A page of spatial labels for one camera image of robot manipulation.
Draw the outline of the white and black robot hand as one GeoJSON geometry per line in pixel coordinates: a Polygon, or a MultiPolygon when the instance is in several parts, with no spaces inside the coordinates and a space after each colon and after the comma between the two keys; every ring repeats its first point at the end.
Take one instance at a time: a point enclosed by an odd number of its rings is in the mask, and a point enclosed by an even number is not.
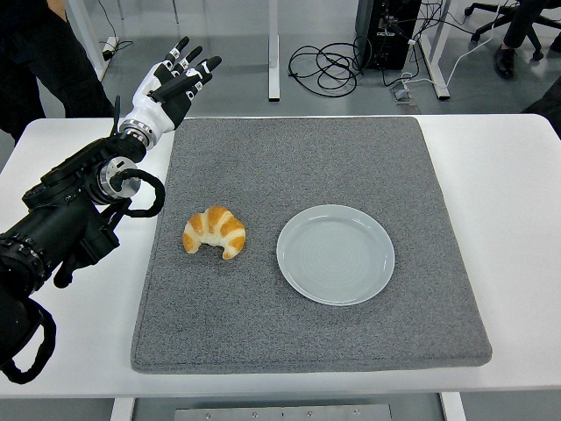
{"type": "Polygon", "coordinates": [[[132,111],[123,126],[135,126],[154,139],[181,125],[195,97],[212,79],[212,71],[222,58],[214,56],[197,62],[202,47],[183,54],[189,38],[183,37],[164,57],[152,66],[137,87],[132,111]]]}

